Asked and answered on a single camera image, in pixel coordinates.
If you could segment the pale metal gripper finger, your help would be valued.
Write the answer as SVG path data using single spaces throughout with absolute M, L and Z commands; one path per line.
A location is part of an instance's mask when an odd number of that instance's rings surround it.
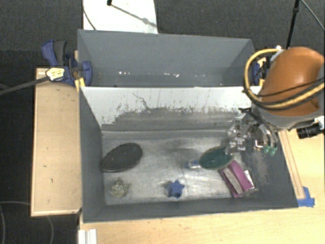
M 233 122 L 231 127 L 227 130 L 228 139 L 243 139 L 244 136 L 243 125 L 240 122 Z
M 220 145 L 226 155 L 232 156 L 234 153 L 246 151 L 245 139 L 225 139 Z

